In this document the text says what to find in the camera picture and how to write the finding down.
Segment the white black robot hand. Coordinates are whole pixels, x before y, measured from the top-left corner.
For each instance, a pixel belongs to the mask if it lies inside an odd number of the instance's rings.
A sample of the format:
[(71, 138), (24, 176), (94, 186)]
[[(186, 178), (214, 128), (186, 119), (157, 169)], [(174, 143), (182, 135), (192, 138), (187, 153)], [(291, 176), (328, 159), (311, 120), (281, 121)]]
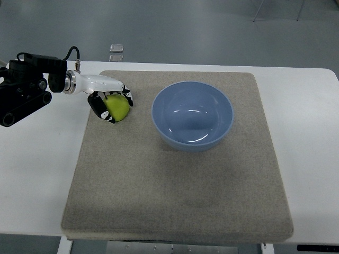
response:
[(82, 75), (76, 71), (67, 71), (64, 93), (72, 95), (80, 92), (88, 94), (87, 102), (96, 116), (110, 123), (115, 123), (118, 118), (105, 105), (104, 101), (109, 95), (122, 95), (128, 105), (133, 106), (132, 93), (123, 82), (102, 75)]

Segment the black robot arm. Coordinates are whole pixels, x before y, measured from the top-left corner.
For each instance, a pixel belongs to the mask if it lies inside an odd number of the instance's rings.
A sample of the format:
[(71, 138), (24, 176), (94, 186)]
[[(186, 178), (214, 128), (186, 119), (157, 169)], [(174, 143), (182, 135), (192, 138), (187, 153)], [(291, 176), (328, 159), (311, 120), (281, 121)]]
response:
[(62, 59), (20, 52), (1, 68), (1, 126), (12, 126), (48, 105), (52, 93), (70, 87), (67, 60), (73, 49)]

